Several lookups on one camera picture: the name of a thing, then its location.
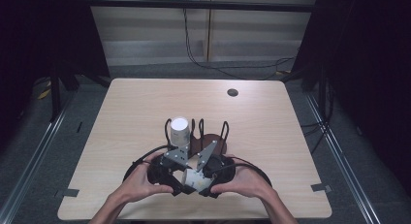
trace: small round object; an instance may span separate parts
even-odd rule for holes
[[[227,91],[227,94],[229,94],[229,96],[231,97],[236,97],[238,96],[238,91],[236,89],[231,88]]]

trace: black curtain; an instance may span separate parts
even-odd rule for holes
[[[109,77],[90,7],[53,0],[0,0],[0,141],[13,134],[33,82],[52,66]]]

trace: metal bracket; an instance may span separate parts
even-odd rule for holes
[[[198,153],[199,161],[197,162],[197,172],[199,172],[206,165],[206,162],[208,162],[208,159],[211,156],[216,146],[217,146],[217,141],[214,140],[205,149],[203,149],[200,153]]]

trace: wooden table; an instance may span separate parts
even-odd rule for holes
[[[234,88],[238,96],[227,91]],[[205,120],[205,134],[230,124],[227,153],[261,168],[295,217],[332,214],[293,106],[282,82],[243,80],[117,79],[90,133],[58,211],[63,220],[91,219],[117,188],[131,163],[166,143],[168,118]],[[196,126],[195,136],[200,136]],[[267,214],[258,199],[235,193],[205,198],[197,193],[159,194],[129,204],[120,219],[258,219]]]

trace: hand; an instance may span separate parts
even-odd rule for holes
[[[156,156],[162,154],[156,152],[148,155],[144,162],[127,177],[126,180],[111,194],[123,203],[131,203],[142,200],[157,193],[173,193],[173,189],[167,185],[154,185],[147,179],[148,163]]]
[[[233,158],[235,163],[245,163],[239,159]],[[211,187],[212,193],[224,193],[224,192],[236,192],[245,197],[258,197],[264,196],[265,190],[272,190],[269,184],[253,170],[238,166],[236,167],[236,174],[230,182],[221,183]]]

